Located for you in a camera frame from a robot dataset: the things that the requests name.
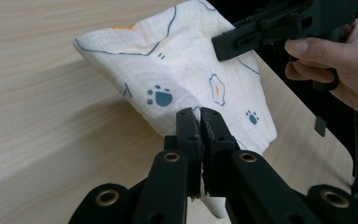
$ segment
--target folded cloth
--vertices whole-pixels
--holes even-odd
[[[218,62],[212,37],[233,29],[207,1],[191,0],[132,26],[95,30],[74,47],[161,135],[192,107],[221,113],[241,149],[262,154],[275,139],[252,51]]]

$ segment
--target paw print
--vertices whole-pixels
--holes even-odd
[[[248,110],[248,112],[246,112],[246,116],[249,117],[249,120],[254,124],[256,125],[257,122],[259,121],[259,118],[257,116],[257,114],[255,112],[251,112],[250,110]]]
[[[155,88],[156,91],[149,90],[147,91],[147,94],[153,96],[153,99],[148,99],[147,104],[152,105],[154,102],[156,102],[159,106],[167,106],[172,102],[172,95],[169,93],[170,90],[164,89],[164,91],[161,90],[161,87],[159,85],[156,85]]]

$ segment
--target cloth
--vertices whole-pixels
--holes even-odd
[[[132,26],[95,30],[74,47],[161,135],[176,112],[221,113],[241,149],[262,154],[276,138],[252,51],[218,62],[212,37],[233,29],[207,1],[190,0]]]

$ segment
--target table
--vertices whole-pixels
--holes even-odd
[[[0,1],[0,223],[67,223],[86,194],[144,179],[158,135],[72,47],[88,31],[131,25],[183,0]],[[258,58],[278,137],[264,156],[293,189],[350,190],[352,161]],[[200,201],[187,223],[229,223]]]

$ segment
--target muslin cloth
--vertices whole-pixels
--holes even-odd
[[[276,138],[252,51],[218,62],[212,37],[233,29],[207,1],[190,0],[132,26],[94,30],[74,47],[161,135],[192,107],[221,113],[241,149],[262,154]]]

